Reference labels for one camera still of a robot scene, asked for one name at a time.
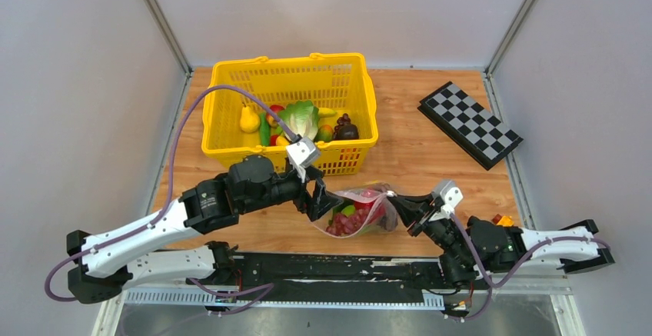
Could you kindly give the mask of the green apple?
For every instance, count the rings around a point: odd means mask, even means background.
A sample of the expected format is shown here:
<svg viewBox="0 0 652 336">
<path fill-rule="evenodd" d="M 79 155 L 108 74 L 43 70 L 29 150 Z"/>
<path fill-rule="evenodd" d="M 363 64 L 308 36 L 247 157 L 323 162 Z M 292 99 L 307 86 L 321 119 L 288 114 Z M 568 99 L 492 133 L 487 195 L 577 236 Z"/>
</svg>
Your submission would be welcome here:
<svg viewBox="0 0 652 336">
<path fill-rule="evenodd" d="M 356 207 L 354 205 L 347 205 L 341 209 L 341 214 L 345 217 L 351 217 L 356 213 Z"/>
</svg>

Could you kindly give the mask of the red bell pepper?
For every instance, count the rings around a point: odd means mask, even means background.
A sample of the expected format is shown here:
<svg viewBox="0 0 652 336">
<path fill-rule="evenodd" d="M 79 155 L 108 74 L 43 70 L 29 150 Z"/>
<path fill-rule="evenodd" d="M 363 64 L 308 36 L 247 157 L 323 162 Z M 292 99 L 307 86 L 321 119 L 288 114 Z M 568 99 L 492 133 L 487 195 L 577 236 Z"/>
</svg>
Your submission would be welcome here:
<svg viewBox="0 0 652 336">
<path fill-rule="evenodd" d="M 378 203 L 378 206 L 374 208 L 376 201 L 381 198 L 381 193 L 374 189 L 365 189 L 361 193 L 363 201 L 355 201 L 354 206 L 356 207 L 355 216 L 360 223 L 373 223 L 378 221 L 384 213 L 384 204 L 382 202 Z"/>
</svg>

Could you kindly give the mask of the clear zip top bag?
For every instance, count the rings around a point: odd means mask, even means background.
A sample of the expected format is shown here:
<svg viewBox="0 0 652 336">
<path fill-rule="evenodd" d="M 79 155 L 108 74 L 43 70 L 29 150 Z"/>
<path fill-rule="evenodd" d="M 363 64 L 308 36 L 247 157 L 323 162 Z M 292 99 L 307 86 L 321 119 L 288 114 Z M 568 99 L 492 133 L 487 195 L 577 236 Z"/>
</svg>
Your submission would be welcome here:
<svg viewBox="0 0 652 336">
<path fill-rule="evenodd" d="M 388 200 L 389 193 L 391 188 L 385 183 L 336 191 L 342 203 L 312 225 L 332 238 L 392 232 L 398 226 L 399 215 Z"/>
</svg>

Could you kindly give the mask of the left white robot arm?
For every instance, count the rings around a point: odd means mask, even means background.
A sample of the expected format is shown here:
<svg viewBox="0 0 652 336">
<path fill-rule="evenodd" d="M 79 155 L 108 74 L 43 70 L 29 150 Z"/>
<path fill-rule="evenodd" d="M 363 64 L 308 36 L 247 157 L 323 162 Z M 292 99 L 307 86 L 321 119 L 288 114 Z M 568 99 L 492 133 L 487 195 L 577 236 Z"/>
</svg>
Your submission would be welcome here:
<svg viewBox="0 0 652 336">
<path fill-rule="evenodd" d="M 326 190 L 322 172 L 306 175 L 289 165 L 277 173 L 272 162 L 253 155 L 228 172 L 198 183 L 166 210 L 99 235 L 81 230 L 67 236 L 67 252 L 75 267 L 68 271 L 68 289 L 82 304 L 111 299 L 150 281 L 187 278 L 227 284 L 235 276 L 235 249 L 210 241 L 199 248 L 166 249 L 173 242 L 236 225 L 241 215 L 287 201 L 311 221 L 343 202 Z"/>
</svg>

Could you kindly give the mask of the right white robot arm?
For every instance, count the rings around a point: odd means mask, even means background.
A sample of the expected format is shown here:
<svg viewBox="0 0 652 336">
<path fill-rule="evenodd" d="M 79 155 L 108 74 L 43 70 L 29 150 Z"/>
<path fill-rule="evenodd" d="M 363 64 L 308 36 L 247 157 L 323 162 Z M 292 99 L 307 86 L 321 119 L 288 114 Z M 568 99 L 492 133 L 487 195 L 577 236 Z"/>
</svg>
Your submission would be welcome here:
<svg viewBox="0 0 652 336">
<path fill-rule="evenodd" d="M 469 217 L 462 224 L 455 208 L 456 188 L 422 196 L 388 194 L 409 235 L 428 236 L 443 252 L 439 277 L 449 288 L 483 279 L 503 286 L 521 268 L 553 268 L 565 274 L 595 271 L 615 262 L 610 246 L 597 238 L 597 226 L 585 220 L 557 231 L 536 231 Z"/>
</svg>

